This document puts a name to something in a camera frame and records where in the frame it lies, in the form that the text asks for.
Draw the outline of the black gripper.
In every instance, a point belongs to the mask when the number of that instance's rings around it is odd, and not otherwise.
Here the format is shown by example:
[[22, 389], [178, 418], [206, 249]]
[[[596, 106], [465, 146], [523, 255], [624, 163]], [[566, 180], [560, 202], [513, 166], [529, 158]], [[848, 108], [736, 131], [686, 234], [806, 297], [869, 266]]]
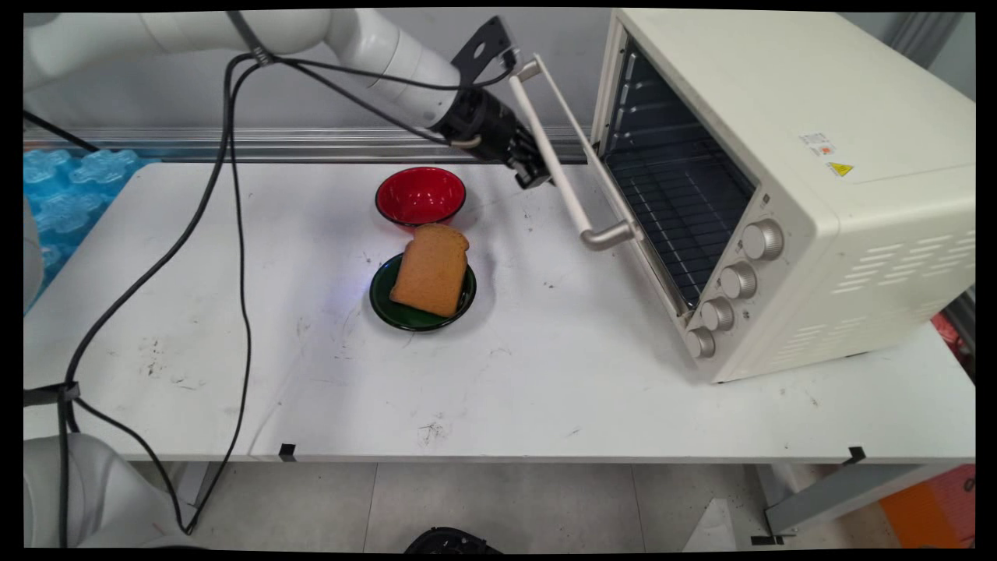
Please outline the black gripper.
[[451, 107], [432, 125], [432, 131], [451, 143], [478, 139], [476, 146], [464, 150], [484, 162], [512, 164], [514, 180], [521, 189], [551, 181], [533, 133], [520, 124], [512, 109], [483, 88], [456, 92]]

